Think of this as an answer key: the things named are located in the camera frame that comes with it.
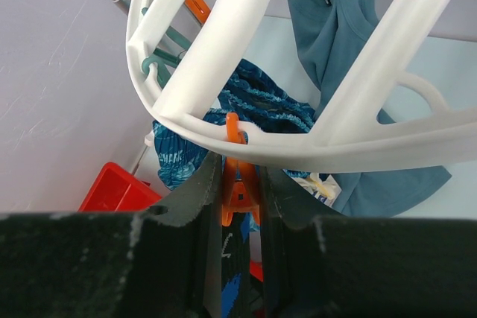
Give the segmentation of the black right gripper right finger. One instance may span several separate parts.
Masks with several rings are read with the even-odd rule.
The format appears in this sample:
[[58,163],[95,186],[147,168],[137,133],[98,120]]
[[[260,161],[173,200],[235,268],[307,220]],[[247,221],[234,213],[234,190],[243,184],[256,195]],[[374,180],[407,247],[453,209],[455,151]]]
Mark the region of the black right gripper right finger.
[[474,317],[476,222],[333,211],[260,168],[267,317]]

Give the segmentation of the black blue sunrise sock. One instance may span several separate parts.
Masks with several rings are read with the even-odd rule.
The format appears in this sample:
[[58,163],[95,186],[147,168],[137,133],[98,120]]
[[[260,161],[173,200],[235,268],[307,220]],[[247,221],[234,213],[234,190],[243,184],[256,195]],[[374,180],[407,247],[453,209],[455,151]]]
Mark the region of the black blue sunrise sock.
[[221,317],[255,317],[250,283],[250,215],[222,227]]

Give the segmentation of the white round clip hanger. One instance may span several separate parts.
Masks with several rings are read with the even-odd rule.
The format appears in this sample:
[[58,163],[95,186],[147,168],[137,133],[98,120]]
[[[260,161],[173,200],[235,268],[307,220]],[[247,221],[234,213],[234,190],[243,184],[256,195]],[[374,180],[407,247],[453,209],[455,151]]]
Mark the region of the white round clip hanger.
[[476,158],[476,110],[406,71],[449,0],[394,0],[318,120],[243,57],[269,0],[217,0],[169,71],[158,54],[185,0],[131,0],[126,56],[142,105],[191,143],[253,165],[325,174]]

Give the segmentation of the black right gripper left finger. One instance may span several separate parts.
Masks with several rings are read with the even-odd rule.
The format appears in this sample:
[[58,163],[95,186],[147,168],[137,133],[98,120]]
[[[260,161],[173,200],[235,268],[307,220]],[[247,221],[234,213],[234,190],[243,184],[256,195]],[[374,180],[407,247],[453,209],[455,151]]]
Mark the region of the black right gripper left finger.
[[221,157],[139,212],[1,216],[3,317],[203,317],[220,308]]

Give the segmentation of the orange clothes peg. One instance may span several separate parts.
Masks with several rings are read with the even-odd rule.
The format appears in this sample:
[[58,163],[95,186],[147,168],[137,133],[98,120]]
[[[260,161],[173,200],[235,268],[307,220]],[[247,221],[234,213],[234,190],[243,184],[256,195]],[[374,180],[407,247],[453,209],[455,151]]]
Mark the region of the orange clothes peg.
[[226,157],[222,174],[221,224],[229,226],[235,213],[251,213],[260,224],[260,190],[256,166]]

